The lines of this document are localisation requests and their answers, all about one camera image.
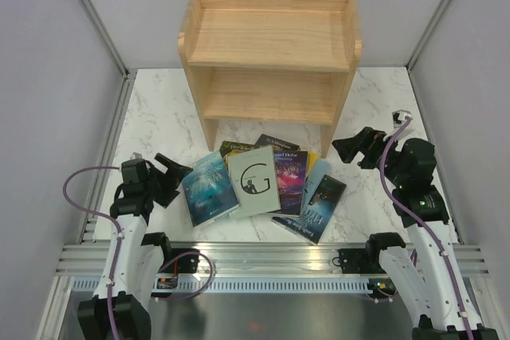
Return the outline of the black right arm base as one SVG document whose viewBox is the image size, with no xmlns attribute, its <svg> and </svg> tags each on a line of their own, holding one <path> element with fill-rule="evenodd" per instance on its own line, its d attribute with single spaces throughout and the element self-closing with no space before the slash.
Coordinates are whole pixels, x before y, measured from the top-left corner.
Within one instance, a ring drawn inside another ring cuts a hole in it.
<svg viewBox="0 0 510 340">
<path fill-rule="evenodd" d="M 365 248 L 341 248 L 331 263 L 346 275 L 384 274 L 379 264 L 372 260 Z"/>
</svg>

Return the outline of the black Moon and Sixpence book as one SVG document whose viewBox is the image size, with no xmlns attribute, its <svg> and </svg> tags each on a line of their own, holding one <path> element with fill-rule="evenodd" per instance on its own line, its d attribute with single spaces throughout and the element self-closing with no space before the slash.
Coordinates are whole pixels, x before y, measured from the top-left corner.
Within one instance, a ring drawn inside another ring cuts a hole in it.
<svg viewBox="0 0 510 340">
<path fill-rule="evenodd" d="M 270 135 L 262 134 L 255 142 L 257 146 L 271 146 L 275 150 L 299 150 L 300 146 Z"/>
</svg>

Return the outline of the green Alice Wonderland book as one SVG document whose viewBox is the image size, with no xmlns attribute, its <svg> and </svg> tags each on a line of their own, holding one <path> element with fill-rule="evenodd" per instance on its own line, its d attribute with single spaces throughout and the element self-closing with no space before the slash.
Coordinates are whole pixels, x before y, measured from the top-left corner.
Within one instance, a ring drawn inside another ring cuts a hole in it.
<svg viewBox="0 0 510 340">
<path fill-rule="evenodd" d="M 257 145 L 248 144 L 248 143 L 239 143 L 239 142 L 233 142 L 233 141 L 223 141 L 219 152 L 221 156 L 224 158 L 228 154 L 238 154 L 243 153 L 246 151 L 254 150 L 259 148 Z"/>
</svg>

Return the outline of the wooden two-tier shelf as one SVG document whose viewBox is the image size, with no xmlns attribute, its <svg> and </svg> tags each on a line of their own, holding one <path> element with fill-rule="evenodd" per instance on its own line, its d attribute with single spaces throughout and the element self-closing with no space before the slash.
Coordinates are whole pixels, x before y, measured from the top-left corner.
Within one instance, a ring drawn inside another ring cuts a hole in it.
<svg viewBox="0 0 510 340">
<path fill-rule="evenodd" d="M 243 119 L 318 125 L 326 156 L 362 48 L 358 0 L 188 0 L 178 33 L 209 149 Z"/>
</svg>

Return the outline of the blue 20000 Leagues book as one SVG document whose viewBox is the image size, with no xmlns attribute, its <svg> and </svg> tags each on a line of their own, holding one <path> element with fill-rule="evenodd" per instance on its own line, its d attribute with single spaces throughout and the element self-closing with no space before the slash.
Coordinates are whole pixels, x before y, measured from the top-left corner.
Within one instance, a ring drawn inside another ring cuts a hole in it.
<svg viewBox="0 0 510 340">
<path fill-rule="evenodd" d="M 182 180 L 182 187 L 194 229 L 224 217 L 240 205 L 219 150 L 200 159 Z"/>
</svg>

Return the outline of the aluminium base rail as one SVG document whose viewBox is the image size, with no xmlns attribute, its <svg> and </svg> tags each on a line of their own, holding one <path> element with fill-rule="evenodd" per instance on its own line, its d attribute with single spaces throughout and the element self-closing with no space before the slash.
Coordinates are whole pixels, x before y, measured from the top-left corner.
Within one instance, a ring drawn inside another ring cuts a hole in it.
<svg viewBox="0 0 510 340">
<path fill-rule="evenodd" d="M 173 249 L 197 250 L 214 263 L 218 276 L 332 277 L 342 270 L 333 258 L 343 249 L 365 249 L 363 243 L 185 242 Z M 101 276 L 108 243 L 67 244 L 57 263 L 58 276 Z"/>
</svg>

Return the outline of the left aluminium frame post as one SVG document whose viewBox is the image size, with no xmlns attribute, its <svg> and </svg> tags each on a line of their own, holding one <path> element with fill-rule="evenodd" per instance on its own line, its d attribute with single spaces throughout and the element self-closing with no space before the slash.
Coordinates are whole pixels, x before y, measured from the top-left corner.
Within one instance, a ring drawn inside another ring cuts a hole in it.
<svg viewBox="0 0 510 340">
<path fill-rule="evenodd" d="M 78 0 L 78 1 L 81 4 L 89 21 L 92 23 L 93 29 L 96 31 L 104 47 L 106 48 L 108 55 L 113 60 L 117 69 L 119 70 L 121 77 L 124 80 L 126 80 L 129 76 L 130 71 L 126 64 L 124 63 L 124 60 L 122 59 L 118 49 L 116 48 L 116 45 L 113 42 L 109 32 L 107 31 L 106 26 L 103 23 L 92 0 Z"/>
</svg>

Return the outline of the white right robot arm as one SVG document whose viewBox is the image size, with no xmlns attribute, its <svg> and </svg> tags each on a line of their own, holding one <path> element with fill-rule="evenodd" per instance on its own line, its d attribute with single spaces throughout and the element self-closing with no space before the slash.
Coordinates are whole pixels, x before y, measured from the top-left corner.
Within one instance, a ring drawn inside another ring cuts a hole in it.
<svg viewBox="0 0 510 340">
<path fill-rule="evenodd" d="M 365 127 L 332 142 L 342 162 L 362 154 L 360 168 L 379 170 L 420 263 L 414 265 L 399 234 L 375 233 L 366 242 L 365 265 L 383 270 L 395 285 L 413 323 L 413 339 L 496 339 L 496 330 L 477 313 L 458 266 L 445 201 L 432 183 L 434 145 L 411 138 L 400 147 L 397 137 Z"/>
</svg>

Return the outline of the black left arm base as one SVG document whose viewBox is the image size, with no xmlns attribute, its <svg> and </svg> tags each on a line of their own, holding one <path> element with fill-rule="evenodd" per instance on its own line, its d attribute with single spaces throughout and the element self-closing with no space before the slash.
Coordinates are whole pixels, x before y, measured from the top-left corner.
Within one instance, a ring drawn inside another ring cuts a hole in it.
<svg viewBox="0 0 510 340">
<path fill-rule="evenodd" d="M 193 274 L 198 269 L 198 262 L 199 255 L 197 249 L 173 248 L 165 255 L 163 266 L 159 269 L 159 272 L 174 276 L 178 276 L 181 273 Z"/>
</svg>

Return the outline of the yellow paperback book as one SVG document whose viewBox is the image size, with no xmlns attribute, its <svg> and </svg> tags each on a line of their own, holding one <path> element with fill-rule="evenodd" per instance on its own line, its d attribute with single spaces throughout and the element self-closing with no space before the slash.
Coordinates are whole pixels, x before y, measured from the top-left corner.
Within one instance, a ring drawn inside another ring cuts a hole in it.
<svg viewBox="0 0 510 340">
<path fill-rule="evenodd" d="M 314 167 L 315 162 L 319 159 L 319 155 L 313 151 L 308 152 L 308 162 L 306 169 L 306 177 L 310 174 L 312 168 Z"/>
</svg>

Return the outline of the purple Robinson Crusoe book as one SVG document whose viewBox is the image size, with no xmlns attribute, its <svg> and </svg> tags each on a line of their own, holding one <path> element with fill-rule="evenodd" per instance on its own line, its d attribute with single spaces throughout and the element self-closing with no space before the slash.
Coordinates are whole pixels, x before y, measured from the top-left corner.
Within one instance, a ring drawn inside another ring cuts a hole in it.
<svg viewBox="0 0 510 340">
<path fill-rule="evenodd" d="M 308 152 L 301 150 L 275 150 L 280 208 L 267 213 L 271 216 L 298 217 L 303 201 L 308 167 Z"/>
</svg>

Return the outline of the right aluminium frame post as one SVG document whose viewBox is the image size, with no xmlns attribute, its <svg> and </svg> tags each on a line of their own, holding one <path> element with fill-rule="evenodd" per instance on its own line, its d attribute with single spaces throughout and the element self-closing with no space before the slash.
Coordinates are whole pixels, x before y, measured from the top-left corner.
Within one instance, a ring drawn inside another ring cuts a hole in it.
<svg viewBox="0 0 510 340">
<path fill-rule="evenodd" d="M 407 72 L 412 72 L 415 65 L 418 63 L 422 52 L 426 48 L 429 43 L 431 37 L 434 35 L 435 30 L 439 26 L 442 18 L 445 16 L 449 6 L 451 5 L 453 0 L 440 0 L 434 9 L 431 18 L 427 22 L 427 25 L 418 39 L 418 43 L 415 45 L 409 60 L 406 63 Z"/>
</svg>

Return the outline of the light blue paperback book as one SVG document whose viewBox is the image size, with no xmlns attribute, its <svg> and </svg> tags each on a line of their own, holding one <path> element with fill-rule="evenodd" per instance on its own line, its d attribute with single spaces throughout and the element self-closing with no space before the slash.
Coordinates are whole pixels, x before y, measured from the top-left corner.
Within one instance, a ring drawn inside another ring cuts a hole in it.
<svg viewBox="0 0 510 340">
<path fill-rule="evenodd" d="M 321 180 L 329 170 L 330 164 L 323 159 L 317 160 L 314 163 L 304 185 L 303 201 L 300 209 L 301 212 L 306 210 L 308 203 L 311 201 L 312 196 L 316 192 Z"/>
</svg>

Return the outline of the pale green Gatsby book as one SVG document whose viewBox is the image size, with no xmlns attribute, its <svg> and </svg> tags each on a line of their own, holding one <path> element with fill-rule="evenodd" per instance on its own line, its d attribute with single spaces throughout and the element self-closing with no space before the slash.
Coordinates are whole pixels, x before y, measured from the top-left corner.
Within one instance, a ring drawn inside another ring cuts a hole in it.
<svg viewBox="0 0 510 340">
<path fill-rule="evenodd" d="M 230 213 L 232 219 L 274 213 L 281 208 L 271 146 L 231 156 L 228 171 L 239 200 L 239 207 Z"/>
</svg>

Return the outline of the aluminium frame post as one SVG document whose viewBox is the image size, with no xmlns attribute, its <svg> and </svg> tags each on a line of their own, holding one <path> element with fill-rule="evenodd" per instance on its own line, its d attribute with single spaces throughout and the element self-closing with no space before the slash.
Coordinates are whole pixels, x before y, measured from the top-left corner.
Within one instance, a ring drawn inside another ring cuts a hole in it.
<svg viewBox="0 0 510 340">
<path fill-rule="evenodd" d="M 418 39 L 418 43 L 415 45 L 409 60 L 406 63 L 407 72 L 412 72 L 415 65 L 418 63 L 422 52 L 426 48 L 429 43 L 431 37 L 434 35 L 435 30 L 439 26 L 442 18 L 445 16 L 449 6 L 451 5 L 453 0 L 440 0 L 434 9 L 431 18 L 427 22 L 427 25 Z"/>
<path fill-rule="evenodd" d="M 104 47 L 106 48 L 108 55 L 113 60 L 117 69 L 119 70 L 121 77 L 124 80 L 126 80 L 129 76 L 130 71 L 126 64 L 124 63 L 124 60 L 122 59 L 118 49 L 116 48 L 116 45 L 113 42 L 109 32 L 107 31 L 106 26 L 103 23 L 92 0 L 78 0 L 78 1 L 81 4 L 89 21 L 92 23 L 93 29 L 96 31 Z"/>
</svg>

